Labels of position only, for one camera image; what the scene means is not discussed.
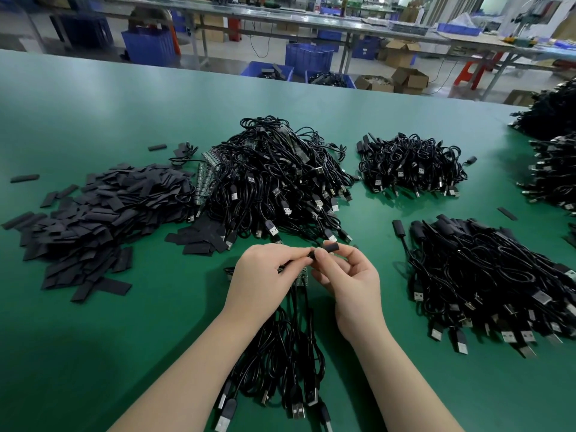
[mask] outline gray floor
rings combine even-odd
[[[39,13],[32,16],[34,24],[42,36],[49,53],[62,56],[83,57],[87,59],[108,60],[122,62],[119,54],[124,51],[122,31],[127,28],[127,21],[109,18],[108,23],[112,31],[115,46],[109,50],[66,50],[63,43],[58,40],[58,35],[52,26],[47,14]],[[264,32],[273,31],[275,26],[266,23],[247,22],[244,28],[262,29]],[[306,28],[300,28],[301,35],[313,33]],[[186,35],[179,36],[182,57],[176,63],[177,68],[191,68],[193,66],[192,45]],[[210,64],[203,70],[223,72],[226,74],[239,74],[252,60],[274,62],[283,64],[287,40],[267,38],[262,36],[243,35],[240,42],[214,43],[208,42],[208,56]],[[198,40],[198,49],[203,55],[202,41]],[[15,13],[0,12],[0,48],[6,50],[34,51],[35,42],[30,27],[24,19]],[[332,70],[337,71],[340,65],[341,52],[335,53],[332,59]],[[483,93],[493,77],[493,73],[486,72],[476,91],[471,91],[466,83],[453,86],[453,82],[463,63],[442,61],[440,58],[417,58],[415,68],[424,72],[430,78],[430,84],[424,91],[426,95],[444,98],[460,98],[475,100]],[[361,74],[383,75],[390,77],[394,68],[385,65],[378,60],[365,60],[353,58],[349,66],[349,73],[353,79]],[[303,81],[297,77],[294,81]],[[499,79],[493,91],[488,95],[487,101],[502,103],[513,89],[534,90],[549,89],[561,81],[556,75],[545,71],[517,71],[506,72]]]

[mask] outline person's right hand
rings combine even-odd
[[[385,328],[378,271],[356,247],[339,244],[335,252],[316,248],[312,276],[336,299],[336,322],[350,343]]]

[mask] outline green tabletop surface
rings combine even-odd
[[[466,168],[459,199],[424,194],[389,200],[360,182],[351,189],[354,200],[340,204],[342,224],[380,273],[393,336],[466,431],[573,430],[576,342],[555,347],[537,335],[537,358],[523,359],[481,330],[464,329],[468,356],[455,353],[448,336],[431,340],[426,318],[408,299],[406,259],[391,225],[401,219],[408,227],[441,213],[474,217],[509,227],[530,249],[576,267],[576,250],[561,239],[566,212],[527,203],[515,186],[535,161],[527,138],[507,126],[515,109],[0,50],[0,222],[38,212],[48,192],[82,184],[87,173],[120,162],[168,163],[185,141],[204,152],[240,132],[243,117],[274,115],[292,128],[312,126],[327,142],[349,147],[343,162],[349,172],[357,169],[356,142],[367,132],[443,139],[462,148],[463,160],[478,158]],[[169,149],[146,148],[161,143]],[[34,173],[39,180],[9,183]],[[500,206],[518,220],[502,215]],[[211,258],[184,256],[182,247],[164,242],[178,227],[161,226],[134,244],[133,269],[112,275],[133,283],[126,297],[96,292],[82,305],[69,301],[72,289],[40,291],[46,263],[22,262],[18,232],[0,230],[2,432],[104,431],[202,333],[225,300],[222,268],[261,241],[238,239],[230,252]],[[309,295],[326,355],[320,395],[332,428],[384,430],[354,352],[338,333],[332,298],[316,283]],[[240,397],[228,431],[256,430],[321,427],[312,410],[292,420],[279,407]]]

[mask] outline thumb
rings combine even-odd
[[[300,272],[310,264],[312,264],[312,258],[308,256],[295,259],[284,267],[282,273],[280,273],[280,278],[292,284]]]
[[[316,247],[314,251],[316,257],[316,264],[323,275],[325,275],[330,283],[335,286],[339,280],[348,277],[348,275],[340,268],[334,258],[322,247]]]

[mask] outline person's left hand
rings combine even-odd
[[[276,311],[304,267],[312,263],[311,247],[253,245],[244,252],[230,282],[221,315],[257,331]],[[278,267],[286,265],[281,273]]]

